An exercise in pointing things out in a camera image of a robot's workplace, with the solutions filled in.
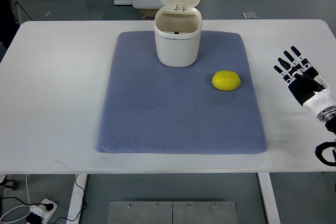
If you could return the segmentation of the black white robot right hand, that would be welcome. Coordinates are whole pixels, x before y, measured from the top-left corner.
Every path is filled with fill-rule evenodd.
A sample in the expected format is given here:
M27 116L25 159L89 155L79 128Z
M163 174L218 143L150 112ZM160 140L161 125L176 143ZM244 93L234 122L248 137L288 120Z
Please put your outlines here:
M274 69L287 83L298 103L309 108L320 121L325 121L335 112L331 88L295 46L291 46L291 51L284 51L286 59L278 58L280 65L275 65Z

